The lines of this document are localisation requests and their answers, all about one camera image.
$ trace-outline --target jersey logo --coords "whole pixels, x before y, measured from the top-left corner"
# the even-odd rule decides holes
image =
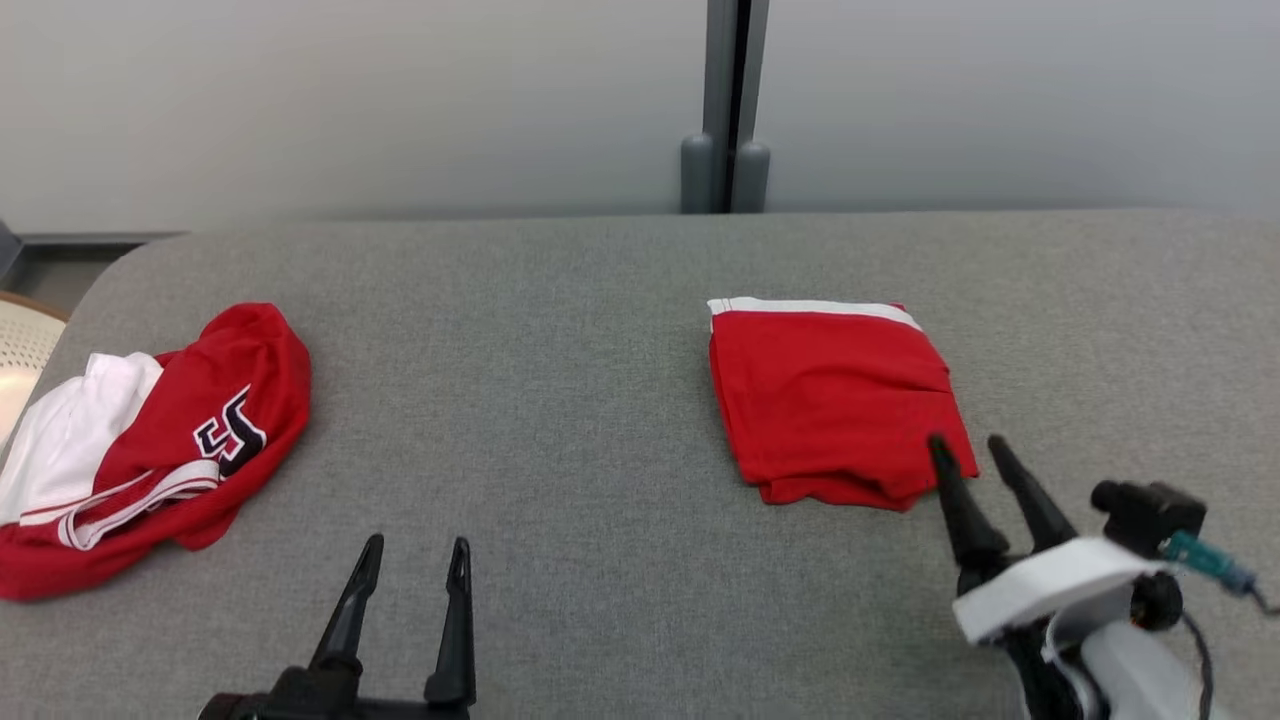
[[[266,445],[266,433],[244,416],[250,387],[244,386],[223,406],[220,418],[210,418],[195,432],[201,457],[216,457],[218,473],[223,478],[236,474]]]

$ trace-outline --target floor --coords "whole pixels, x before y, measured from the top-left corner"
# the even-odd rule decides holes
[[[69,315],[102,270],[129,250],[128,246],[27,247],[0,281],[0,288]]]

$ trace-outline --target red cloth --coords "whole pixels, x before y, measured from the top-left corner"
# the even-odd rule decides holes
[[[946,437],[965,477],[978,475],[950,370],[901,307],[710,305],[724,429],[764,502],[906,511],[934,486],[931,433]],[[838,311],[788,311],[803,306]]]
[[[306,427],[311,359],[274,305],[229,307],[156,360],[163,374],[74,516],[0,528],[0,597],[97,585],[170,538],[212,544]]]

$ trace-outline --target gray table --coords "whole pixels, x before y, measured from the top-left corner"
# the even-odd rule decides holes
[[[707,369],[709,297],[905,302],[975,439],[1006,433],[1082,530],[1106,477],[1167,480],[1280,596],[1280,228],[1181,211],[324,224],[143,247],[77,309],[90,351],[163,351],[280,306],[311,427],[219,543],[0,606],[0,715],[193,716],[308,657],[387,534],[365,692],[416,697],[456,534],[475,564],[476,716],[1018,716],[972,650],[934,497],[764,506]],[[979,500],[1029,546],[986,475]],[[1184,583],[1242,717],[1280,708],[1280,625]],[[1171,646],[1194,662],[1183,630]]]

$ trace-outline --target clothing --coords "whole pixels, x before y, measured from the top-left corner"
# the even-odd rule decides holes
[[[92,587],[170,538],[214,543],[302,433],[310,397],[310,355],[266,304],[225,310],[178,352],[90,356],[14,434],[0,597]]]
[[[932,433],[965,477],[978,475],[950,370],[901,306],[754,297],[708,306],[721,416],[764,502],[906,511],[934,487]]]

